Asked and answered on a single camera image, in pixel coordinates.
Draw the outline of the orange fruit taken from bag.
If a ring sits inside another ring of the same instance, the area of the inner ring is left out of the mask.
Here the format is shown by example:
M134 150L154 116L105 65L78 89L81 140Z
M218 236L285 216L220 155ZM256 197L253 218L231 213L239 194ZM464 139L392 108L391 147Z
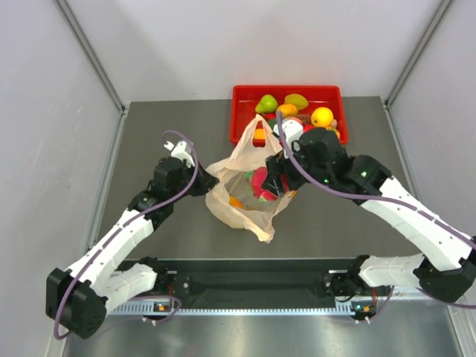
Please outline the orange fruit taken from bag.
M283 118L295 117L298 114L298 108L292 103L284 103L277 107L276 113L280 113Z

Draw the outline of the translucent banana print plastic bag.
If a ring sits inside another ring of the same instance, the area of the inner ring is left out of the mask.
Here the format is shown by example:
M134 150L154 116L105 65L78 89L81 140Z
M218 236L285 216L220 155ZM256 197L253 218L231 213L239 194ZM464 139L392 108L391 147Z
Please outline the translucent banana print plastic bag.
M264 141L253 140L254 130L258 128L265 131ZM279 151L281 145L271 127L262 116L256 115L245 128L230 156L207 168L208 173L219 179L218 185L205 195L209 211L231 228L251 231L261 242L273 240L275 229L272 220L287 208L295 192L288 192L276 201L260 202L253 196L243 175L265 167L266 159ZM243 208L230 206L230 196L239 199Z

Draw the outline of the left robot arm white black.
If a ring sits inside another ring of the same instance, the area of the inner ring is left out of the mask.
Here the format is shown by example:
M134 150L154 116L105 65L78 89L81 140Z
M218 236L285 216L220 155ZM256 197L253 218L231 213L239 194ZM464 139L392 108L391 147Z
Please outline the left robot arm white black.
M118 306L150 292L164 293L168 276L152 258L144 258L129 270L117 267L129 253L173 213L173 205L185 196L204 196L219 179L200 163L172 156L162 158L145 190L137 194L111 230L66 270L54 269L46 280L46 315L60 328L83 339L99 330Z

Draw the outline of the red strawberry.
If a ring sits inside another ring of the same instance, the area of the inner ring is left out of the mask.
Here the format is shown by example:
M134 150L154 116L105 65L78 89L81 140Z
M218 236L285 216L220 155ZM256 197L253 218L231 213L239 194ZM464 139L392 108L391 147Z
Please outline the red strawberry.
M291 191L286 177L283 174L275 176L271 184L263 187L267 176L268 170L266 167L259 167L243 175L243 178L248 182L248 186L251 188L253 196L260 202L276 201L280 197L280 194L276 195L279 184L281 184L284 193Z

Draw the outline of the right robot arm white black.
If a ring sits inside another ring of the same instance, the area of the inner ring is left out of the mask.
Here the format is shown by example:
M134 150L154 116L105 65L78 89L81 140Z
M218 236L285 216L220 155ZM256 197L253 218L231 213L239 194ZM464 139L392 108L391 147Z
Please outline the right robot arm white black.
M350 156L335 134L311 129L266 159L261 184L276 196L312 183L348 199L396 229L419 249L406 257L360 255L334 277L337 295L362 295L380 286L411 287L445 303L475 282L475 239L441 220L369 155Z

